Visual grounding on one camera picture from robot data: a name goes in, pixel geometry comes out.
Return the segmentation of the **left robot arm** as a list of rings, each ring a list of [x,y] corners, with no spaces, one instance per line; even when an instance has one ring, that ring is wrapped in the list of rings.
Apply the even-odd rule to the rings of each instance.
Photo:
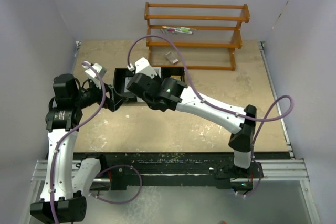
[[[94,178],[108,172],[106,159],[100,156],[83,159],[77,173],[72,173],[82,109],[96,103],[99,109],[114,112],[125,100],[114,86],[101,83],[96,76],[88,77],[86,83],[87,88],[69,73],[54,78],[55,95],[45,119],[49,142],[46,178],[40,199],[30,206],[31,216],[42,223],[83,221]]]

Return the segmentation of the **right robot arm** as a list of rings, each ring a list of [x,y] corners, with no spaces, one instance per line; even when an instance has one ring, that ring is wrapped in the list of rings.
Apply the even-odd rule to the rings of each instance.
[[[229,147],[234,150],[234,173],[246,177],[252,171],[252,141],[256,108],[235,107],[204,96],[200,99],[186,83],[173,78],[135,74],[126,89],[146,102],[152,110],[186,112],[209,120],[231,133]]]

